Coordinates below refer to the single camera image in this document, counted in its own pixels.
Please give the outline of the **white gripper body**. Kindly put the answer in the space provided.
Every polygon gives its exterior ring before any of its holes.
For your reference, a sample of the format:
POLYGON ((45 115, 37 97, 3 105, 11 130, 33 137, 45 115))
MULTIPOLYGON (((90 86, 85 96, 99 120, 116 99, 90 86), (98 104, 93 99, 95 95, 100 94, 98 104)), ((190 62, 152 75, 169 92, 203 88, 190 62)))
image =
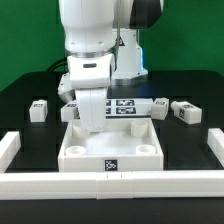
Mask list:
POLYGON ((105 128, 107 88, 75 91, 82 127, 89 132, 101 132, 105 128))

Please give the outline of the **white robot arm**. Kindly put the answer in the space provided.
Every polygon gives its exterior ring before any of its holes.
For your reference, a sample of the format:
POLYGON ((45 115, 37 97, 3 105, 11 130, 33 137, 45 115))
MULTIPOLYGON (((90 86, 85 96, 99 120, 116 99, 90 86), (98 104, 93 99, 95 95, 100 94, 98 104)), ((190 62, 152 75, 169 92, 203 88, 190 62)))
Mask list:
POLYGON ((68 72, 58 94, 75 100, 82 127, 105 127, 107 90, 145 77, 138 32, 162 15, 164 0, 59 0, 68 72))

